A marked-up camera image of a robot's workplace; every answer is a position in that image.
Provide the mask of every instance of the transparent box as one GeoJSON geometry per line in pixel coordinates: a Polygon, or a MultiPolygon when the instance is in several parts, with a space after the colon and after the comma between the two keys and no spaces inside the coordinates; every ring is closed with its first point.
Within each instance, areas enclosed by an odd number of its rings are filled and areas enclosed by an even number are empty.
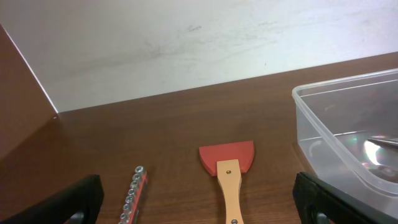
{"type": "Polygon", "coordinates": [[[293,89],[297,141],[318,178],[398,218],[398,69],[293,89]]]}

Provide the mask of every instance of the white wall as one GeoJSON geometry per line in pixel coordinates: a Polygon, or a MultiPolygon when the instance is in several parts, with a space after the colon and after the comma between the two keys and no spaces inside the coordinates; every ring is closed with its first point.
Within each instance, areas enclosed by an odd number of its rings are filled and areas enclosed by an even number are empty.
{"type": "Polygon", "coordinates": [[[0,23],[59,111],[398,51],[397,0],[0,0],[0,23]]]}

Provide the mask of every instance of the wooden handle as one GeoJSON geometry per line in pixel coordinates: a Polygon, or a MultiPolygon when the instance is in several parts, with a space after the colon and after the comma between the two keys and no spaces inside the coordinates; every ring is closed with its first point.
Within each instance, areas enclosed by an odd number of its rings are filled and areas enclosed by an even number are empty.
{"type": "Polygon", "coordinates": [[[241,191],[241,169],[237,159],[217,162],[218,183],[223,190],[226,224],[243,224],[239,192],[241,191]]]}

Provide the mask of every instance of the brown wooden panel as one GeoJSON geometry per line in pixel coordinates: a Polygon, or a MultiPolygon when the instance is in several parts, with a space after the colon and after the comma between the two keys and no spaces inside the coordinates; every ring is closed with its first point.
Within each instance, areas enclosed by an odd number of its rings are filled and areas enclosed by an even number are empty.
{"type": "Polygon", "coordinates": [[[0,158],[54,114],[25,61],[0,27],[0,158]]]}
{"type": "Polygon", "coordinates": [[[292,147],[292,89],[396,67],[398,53],[60,113],[2,160],[0,219],[99,174],[97,223],[117,223],[133,170],[143,165],[150,185],[141,224],[225,223],[223,194],[198,148],[254,140],[242,175],[243,220],[300,223],[292,188],[305,167],[292,147]]]}

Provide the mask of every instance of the brown wooden table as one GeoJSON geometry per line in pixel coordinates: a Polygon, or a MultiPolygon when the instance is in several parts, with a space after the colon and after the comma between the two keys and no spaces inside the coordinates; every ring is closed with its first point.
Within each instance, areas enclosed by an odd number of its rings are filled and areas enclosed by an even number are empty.
{"type": "Polygon", "coordinates": [[[243,175],[246,223],[300,223],[292,187],[304,170],[296,141],[295,86],[398,67],[398,53],[60,113],[0,163],[0,220],[88,174],[105,198],[97,223],[117,223],[135,166],[150,187],[141,223],[224,223],[217,179],[199,146],[254,140],[243,175]]]}

